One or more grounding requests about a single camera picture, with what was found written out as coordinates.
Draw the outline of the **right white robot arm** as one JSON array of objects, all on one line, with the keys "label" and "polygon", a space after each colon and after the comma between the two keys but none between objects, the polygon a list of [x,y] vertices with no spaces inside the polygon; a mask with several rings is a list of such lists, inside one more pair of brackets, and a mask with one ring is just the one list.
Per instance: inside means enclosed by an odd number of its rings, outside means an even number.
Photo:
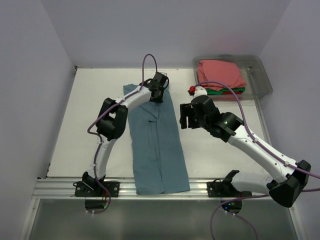
[{"label": "right white robot arm", "polygon": [[245,126],[243,119],[231,112],[220,112],[206,95],[180,105],[182,129],[202,128],[258,163],[267,173],[230,171],[221,181],[207,184],[210,197],[240,197],[244,192],[270,196],[279,205],[290,208],[308,183],[311,165],[286,157]]}]

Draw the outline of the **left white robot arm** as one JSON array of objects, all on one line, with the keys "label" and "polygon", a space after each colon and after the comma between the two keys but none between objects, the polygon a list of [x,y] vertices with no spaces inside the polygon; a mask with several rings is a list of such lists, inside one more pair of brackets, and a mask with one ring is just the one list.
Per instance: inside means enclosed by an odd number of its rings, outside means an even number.
[{"label": "left white robot arm", "polygon": [[140,105],[152,102],[161,104],[169,78],[156,72],[153,78],[140,83],[129,93],[118,99],[106,98],[97,119],[88,127],[88,134],[98,137],[98,146],[89,170],[82,175],[81,183],[92,196],[99,196],[107,189],[103,184],[111,151],[123,135],[128,113]]}]

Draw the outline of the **blue t-shirt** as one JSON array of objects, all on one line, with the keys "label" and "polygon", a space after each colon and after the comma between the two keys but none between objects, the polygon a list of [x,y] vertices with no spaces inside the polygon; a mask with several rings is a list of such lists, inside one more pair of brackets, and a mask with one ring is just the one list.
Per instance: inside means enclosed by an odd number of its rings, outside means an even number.
[{"label": "blue t-shirt", "polygon": [[187,192],[190,189],[172,98],[146,102],[128,113],[133,175],[138,195]]}]

